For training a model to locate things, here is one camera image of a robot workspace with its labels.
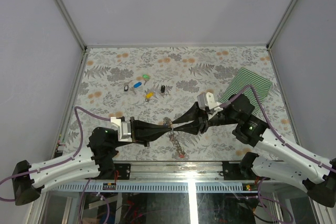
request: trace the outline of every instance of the green striped napkin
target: green striped napkin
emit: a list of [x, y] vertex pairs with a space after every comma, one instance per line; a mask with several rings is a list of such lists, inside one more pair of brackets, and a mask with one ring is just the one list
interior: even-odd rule
[[[265, 100], [268, 95], [269, 89], [272, 86], [272, 82], [257, 75], [256, 73], [247, 70], [246, 68], [240, 68], [237, 75], [231, 81], [229, 87], [225, 90], [224, 94], [220, 98], [219, 102], [224, 103], [229, 100], [229, 98], [233, 94], [237, 94], [244, 86], [252, 84], [255, 87], [258, 98], [260, 99], [261, 103]], [[253, 110], [253, 115], [257, 115], [260, 111], [260, 107], [257, 103], [256, 98], [250, 88], [244, 91], [244, 95], [246, 95], [250, 103], [255, 107]]]

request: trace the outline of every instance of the cable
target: cable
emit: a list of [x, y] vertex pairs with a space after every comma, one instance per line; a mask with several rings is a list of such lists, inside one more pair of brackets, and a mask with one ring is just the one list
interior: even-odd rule
[[[83, 189], [83, 191], [82, 191], [82, 193], [81, 193], [81, 195], [80, 195], [79, 207], [78, 207], [78, 219], [79, 219], [79, 222], [80, 222], [81, 224], [83, 224], [83, 222], [82, 222], [82, 218], [81, 218], [81, 215], [80, 215], [80, 213], [81, 213], [81, 206], [82, 206], [82, 202], [83, 202], [83, 200], [84, 200], [85, 190], [86, 190], [86, 188], [88, 187], [90, 181], [91, 181], [91, 178], [89, 178], [88, 181], [86, 182], [86, 184], [85, 184], [85, 186], [84, 186], [84, 189]], [[100, 196], [100, 197], [105, 201], [106, 206], [107, 206], [107, 215], [106, 215], [106, 219], [105, 219], [105, 221], [104, 221], [103, 224], [107, 224], [107, 222], [108, 222], [108, 220], [109, 220], [109, 217], [110, 217], [110, 205], [109, 205], [108, 200], [107, 200], [104, 196], [102, 196], [100, 193], [98, 193], [98, 194], [92, 194], [92, 195]]]
[[[261, 203], [261, 206], [263, 207], [263, 209], [265, 210], [265, 212], [272, 217], [273, 220], [278, 221], [281, 224], [292, 224], [294, 222], [294, 217], [293, 217], [292, 213], [289, 211], [289, 209], [284, 204], [282, 204], [281, 202], [279, 202], [279, 201], [277, 201], [275, 199], [271, 199], [271, 198], [268, 198], [268, 197], [261, 196], [261, 191], [260, 191], [261, 184], [264, 182], [265, 179], [266, 178], [263, 178], [260, 181], [259, 186], [258, 186], [258, 198], [259, 198], [259, 201]], [[262, 199], [265, 199], [265, 200], [268, 200], [268, 201], [272, 201], [274, 203], [279, 204], [279, 206], [282, 207], [284, 210], [286, 210], [286, 212], [289, 214], [289, 216], [290, 216], [290, 222], [285, 222], [285, 221], [279, 220], [277, 217], [275, 217], [274, 215], [272, 215], [272, 213], [266, 208], [266, 206], [262, 202]]]
[[129, 204], [122, 204], [120, 207], [118, 207], [117, 209], [116, 209], [116, 211], [117, 210], [119, 210], [121, 207], [123, 207], [123, 206], [130, 206]]
[[117, 189], [117, 180], [118, 180], [118, 177], [119, 177], [119, 171], [118, 170], [115, 170], [114, 172], [114, 183], [115, 183], [115, 188]]
[[228, 100], [227, 102], [225, 103], [222, 103], [221, 105], [219, 105], [220, 108], [226, 108], [227, 106], [229, 106], [234, 100], [236, 100], [247, 88], [251, 88], [252, 89], [252, 92], [259, 104], [259, 107], [261, 109], [261, 112], [263, 113], [263, 116], [269, 126], [269, 128], [271, 129], [271, 131], [273, 132], [273, 134], [277, 137], [277, 139], [285, 146], [287, 146], [289, 149], [291, 149], [293, 152], [299, 154], [300, 156], [308, 159], [309, 161], [312, 161], [313, 163], [319, 165], [319, 166], [322, 166], [323, 168], [333, 172], [333, 173], [336, 173], [336, 169], [333, 169], [332, 167], [329, 167], [327, 166], [326, 164], [323, 164], [321, 163], [320, 161], [317, 161], [316, 159], [306, 155], [305, 153], [302, 153], [300, 152], [299, 150], [295, 149], [295, 147], [289, 145], [288, 143], [286, 143], [285, 140], [282, 139], [282, 137], [278, 134], [278, 132], [276, 131], [276, 129], [272, 126], [266, 112], [265, 112], [265, 109], [263, 108], [263, 106], [261, 105], [261, 101], [259, 100], [259, 97], [257, 95], [257, 92], [255, 90], [255, 88], [252, 86], [252, 85], [246, 85], [242, 88], [242, 90], [240, 90], [234, 97], [232, 97], [230, 100]]
[[[76, 116], [76, 119], [77, 119], [77, 122], [78, 122], [78, 126], [79, 126], [79, 131], [80, 131], [80, 143], [79, 143], [79, 146], [78, 146], [78, 149], [75, 151], [73, 157], [70, 157], [64, 161], [61, 161], [59, 163], [55, 163], [53, 165], [48, 165], [48, 166], [45, 166], [45, 167], [42, 167], [40, 169], [41, 170], [46, 170], [46, 169], [50, 169], [50, 168], [53, 168], [53, 167], [56, 167], [56, 166], [59, 166], [59, 165], [62, 165], [62, 164], [65, 164], [66, 162], [69, 162], [70, 160], [72, 160], [74, 157], [77, 156], [77, 154], [80, 152], [82, 146], [83, 146], [83, 128], [82, 128], [82, 125], [80, 123], [80, 120], [79, 120], [79, 116], [78, 116], [78, 112], [77, 110], [81, 110], [83, 112], [85, 112], [86, 114], [94, 117], [94, 118], [97, 118], [97, 119], [100, 119], [100, 120], [103, 120], [103, 121], [110, 121], [109, 118], [103, 118], [101, 116], [98, 116], [98, 115], [95, 115], [95, 114], [92, 114], [91, 112], [83, 109], [82, 107], [79, 107], [79, 106], [76, 106], [74, 107], [74, 111], [75, 111], [75, 116]], [[10, 179], [13, 179], [13, 178], [17, 178], [17, 177], [21, 177], [21, 176], [26, 176], [26, 175], [29, 175], [29, 174], [32, 174], [32, 173], [37, 173], [38, 170], [30, 170], [28, 172], [24, 172], [24, 173], [19, 173], [19, 174], [15, 174], [15, 175], [12, 175], [12, 176], [9, 176], [7, 178], [4, 178], [3, 180], [0, 181], [0, 186], [5, 183], [6, 181], [10, 180]], [[4, 202], [15, 202], [15, 199], [6, 199], [6, 198], [2, 198], [0, 197], [0, 201], [4, 201]]]
[[80, 199], [79, 199], [79, 207], [78, 207], [78, 219], [79, 219], [79, 222], [82, 224], [82, 218], [80, 216], [80, 213], [81, 213], [81, 210], [82, 210], [82, 202], [83, 202], [83, 199], [84, 199], [84, 194], [85, 194], [85, 190], [86, 188], [88, 187], [89, 183], [91, 181], [91, 178], [88, 179], [88, 181], [86, 182], [85, 186], [84, 186], [84, 189], [80, 195]]

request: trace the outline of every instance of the white wall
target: white wall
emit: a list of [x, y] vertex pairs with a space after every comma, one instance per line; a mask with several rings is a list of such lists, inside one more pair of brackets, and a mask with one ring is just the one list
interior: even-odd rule
[[63, 0], [88, 45], [266, 44], [290, 0]]
[[[0, 0], [0, 176], [17, 162], [50, 158], [80, 49], [53, 0]], [[13, 198], [11, 182], [0, 195]], [[27, 206], [0, 202], [0, 223]]]
[[335, 41], [336, 0], [299, 0], [272, 49], [303, 146], [328, 158], [336, 157]]

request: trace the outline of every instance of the floral tablecloth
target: floral tablecloth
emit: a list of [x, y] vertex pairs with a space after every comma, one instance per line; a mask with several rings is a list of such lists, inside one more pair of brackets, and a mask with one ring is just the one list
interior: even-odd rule
[[[275, 128], [287, 139], [295, 141], [286, 114], [270, 58], [265, 47], [157, 47], [157, 48], [91, 48], [82, 77], [76, 105], [100, 116], [134, 116], [142, 121], [162, 124], [165, 117], [175, 119], [186, 112], [198, 94], [212, 92], [220, 98], [241, 68], [245, 67], [273, 85], [264, 107]], [[146, 94], [154, 92], [149, 102]], [[111, 127], [79, 113], [84, 141], [97, 126]], [[146, 148], [128, 145], [118, 148], [115, 160], [123, 161], [222, 161], [240, 160], [248, 151], [266, 158], [274, 157], [242, 144], [232, 135], [234, 126], [211, 127], [203, 135], [180, 132], [176, 139], [185, 155], [181, 158], [167, 134]], [[79, 128], [71, 118], [65, 138], [64, 153], [79, 145]]]

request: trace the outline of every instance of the glass panel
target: glass panel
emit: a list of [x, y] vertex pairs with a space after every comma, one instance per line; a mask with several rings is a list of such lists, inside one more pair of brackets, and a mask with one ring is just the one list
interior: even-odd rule
[[51, 191], [46, 200], [42, 224], [61, 224], [67, 203], [67, 196]]
[[[107, 224], [278, 223], [260, 206], [256, 194], [196, 193], [191, 183], [188, 189], [188, 193], [102, 193], [110, 206]], [[297, 188], [265, 183], [261, 192], [289, 209], [294, 224], [319, 223], [310, 199]], [[67, 197], [73, 198], [68, 224], [77, 223], [80, 194], [51, 192], [42, 224], [62, 224]], [[273, 216], [290, 222], [284, 208], [263, 202]], [[82, 209], [83, 224], [102, 224], [108, 216], [105, 201], [93, 193], [85, 193]]]

